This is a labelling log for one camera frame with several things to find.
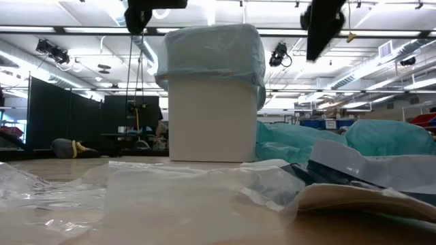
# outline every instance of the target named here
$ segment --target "red object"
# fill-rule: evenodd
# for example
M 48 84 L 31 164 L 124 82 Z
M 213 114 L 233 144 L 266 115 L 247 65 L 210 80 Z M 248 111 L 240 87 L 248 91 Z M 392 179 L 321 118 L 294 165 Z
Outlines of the red object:
M 435 120 L 436 120 L 436 113 L 429 113 L 429 114 L 419 115 L 414 119 L 412 119 L 409 123 L 419 127 L 423 127 L 427 131 L 436 133 L 436 126 L 434 125 Z
M 19 137 L 23 135 L 23 132 L 18 127 L 2 127 L 1 130 L 6 133 L 15 133 Z

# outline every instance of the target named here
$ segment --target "light blue trash bag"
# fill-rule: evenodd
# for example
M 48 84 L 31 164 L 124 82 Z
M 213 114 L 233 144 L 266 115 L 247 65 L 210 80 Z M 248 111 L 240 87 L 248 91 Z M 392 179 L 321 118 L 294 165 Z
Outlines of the light blue trash bag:
M 359 120 L 345 134 L 348 146 L 364 156 L 436 154 L 433 137 L 423 129 L 393 120 Z
M 329 131 L 287 123 L 264 124 L 258 121 L 256 154 L 262 160 L 283 159 L 306 163 L 316 139 L 334 140 L 347 145 L 345 138 Z

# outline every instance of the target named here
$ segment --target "box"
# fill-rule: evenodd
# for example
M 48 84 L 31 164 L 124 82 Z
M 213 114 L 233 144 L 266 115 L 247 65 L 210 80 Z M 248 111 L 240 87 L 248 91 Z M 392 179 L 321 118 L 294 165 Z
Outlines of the box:
M 236 79 L 169 79 L 170 159 L 247 162 L 255 159 L 257 97 Z

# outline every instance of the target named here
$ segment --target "plastic bag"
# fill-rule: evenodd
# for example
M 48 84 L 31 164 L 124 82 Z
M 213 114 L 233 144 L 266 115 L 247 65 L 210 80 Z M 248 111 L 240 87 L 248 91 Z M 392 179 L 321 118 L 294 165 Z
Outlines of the plastic bag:
M 211 244 L 283 231 L 296 215 L 292 200 L 304 187 L 275 166 L 110 167 L 99 237 L 109 245 Z
M 359 120 L 345 134 L 348 146 L 364 156 L 436 154 L 433 137 L 423 129 L 393 120 Z
M 156 83 L 166 91 L 171 76 L 178 79 L 236 79 L 256 86 L 258 110 L 265 98 L 265 51 L 250 24 L 188 27 L 169 32 L 159 49 Z
M 329 131 L 287 123 L 267 125 L 258 121 L 256 154 L 262 160 L 283 159 L 288 163 L 305 163 L 318 138 L 347 144 L 343 136 Z
M 0 163 L 1 243 L 58 245 L 88 231 L 102 218 L 104 168 L 56 183 Z

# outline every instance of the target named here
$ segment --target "air vent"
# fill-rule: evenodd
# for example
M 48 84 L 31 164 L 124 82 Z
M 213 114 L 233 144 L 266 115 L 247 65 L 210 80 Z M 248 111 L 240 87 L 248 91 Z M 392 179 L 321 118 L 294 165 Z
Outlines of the air vent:
M 384 58 L 392 55 L 392 40 L 379 47 L 379 57 Z
M 419 102 L 420 102 L 420 98 L 418 96 L 413 97 L 413 98 L 410 99 L 410 104 L 411 105 L 417 104 Z

